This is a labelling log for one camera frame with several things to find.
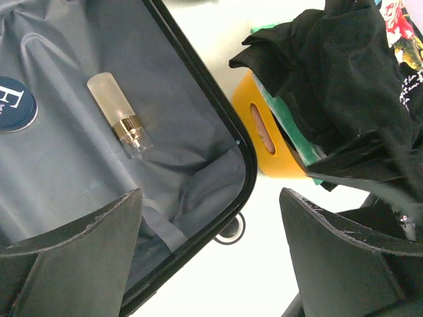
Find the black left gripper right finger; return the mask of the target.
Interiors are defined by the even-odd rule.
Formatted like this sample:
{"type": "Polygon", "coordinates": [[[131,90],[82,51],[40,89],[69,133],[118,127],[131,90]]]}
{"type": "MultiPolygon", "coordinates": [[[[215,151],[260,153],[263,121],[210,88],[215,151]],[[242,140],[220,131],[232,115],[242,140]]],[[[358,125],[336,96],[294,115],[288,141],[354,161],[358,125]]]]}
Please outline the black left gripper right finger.
{"type": "Polygon", "coordinates": [[[299,289],[286,316],[422,315],[422,245],[378,205],[332,213],[284,188],[280,209],[299,289]]]}

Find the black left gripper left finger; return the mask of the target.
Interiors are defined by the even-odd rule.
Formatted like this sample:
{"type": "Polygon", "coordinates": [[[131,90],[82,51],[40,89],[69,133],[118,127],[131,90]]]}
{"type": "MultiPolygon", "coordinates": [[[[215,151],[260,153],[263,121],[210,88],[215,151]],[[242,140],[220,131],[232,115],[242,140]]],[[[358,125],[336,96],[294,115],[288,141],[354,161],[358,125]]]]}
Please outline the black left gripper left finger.
{"type": "Polygon", "coordinates": [[[118,316],[141,222],[131,191],[50,232],[1,246],[2,316],[118,316]]]}

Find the yellow plastic basket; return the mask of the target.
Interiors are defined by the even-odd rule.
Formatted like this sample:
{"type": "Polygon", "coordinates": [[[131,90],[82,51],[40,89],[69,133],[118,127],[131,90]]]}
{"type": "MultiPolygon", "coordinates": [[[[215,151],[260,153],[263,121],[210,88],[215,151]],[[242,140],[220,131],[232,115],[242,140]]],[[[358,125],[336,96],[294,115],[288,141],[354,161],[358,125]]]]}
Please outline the yellow plastic basket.
{"type": "Polygon", "coordinates": [[[306,179],[300,159],[282,136],[251,71],[235,88],[231,103],[254,145],[261,173],[270,178],[306,179]]]}

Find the yellow Pikachu suitcase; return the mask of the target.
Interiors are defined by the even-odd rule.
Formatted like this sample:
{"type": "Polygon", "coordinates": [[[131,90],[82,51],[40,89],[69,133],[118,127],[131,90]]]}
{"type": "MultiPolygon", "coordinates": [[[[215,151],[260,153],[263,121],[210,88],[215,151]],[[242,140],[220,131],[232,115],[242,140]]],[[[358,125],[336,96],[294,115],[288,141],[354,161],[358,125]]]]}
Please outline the yellow Pikachu suitcase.
{"type": "Polygon", "coordinates": [[[131,315],[256,175],[161,1],[1,2],[2,316],[131,315]]]}

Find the dark blue round tin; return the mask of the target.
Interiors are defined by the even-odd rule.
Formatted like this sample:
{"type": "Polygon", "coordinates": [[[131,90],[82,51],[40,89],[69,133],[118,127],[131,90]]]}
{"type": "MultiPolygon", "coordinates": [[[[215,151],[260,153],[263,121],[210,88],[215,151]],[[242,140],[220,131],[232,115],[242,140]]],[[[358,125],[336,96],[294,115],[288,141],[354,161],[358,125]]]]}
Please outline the dark blue round tin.
{"type": "Polygon", "coordinates": [[[1,132],[17,132],[30,126],[38,115],[39,106],[20,81],[1,76],[1,132]]]}

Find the frosted gold spray bottle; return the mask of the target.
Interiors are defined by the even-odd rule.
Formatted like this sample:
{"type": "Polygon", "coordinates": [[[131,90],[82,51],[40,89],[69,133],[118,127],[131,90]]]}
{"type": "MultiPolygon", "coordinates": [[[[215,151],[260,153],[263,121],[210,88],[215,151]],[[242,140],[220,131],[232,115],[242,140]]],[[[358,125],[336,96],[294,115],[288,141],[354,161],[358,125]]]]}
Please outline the frosted gold spray bottle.
{"type": "Polygon", "coordinates": [[[96,74],[87,81],[87,87],[125,152],[132,159],[141,159],[153,144],[114,76],[109,72],[96,74]]]}

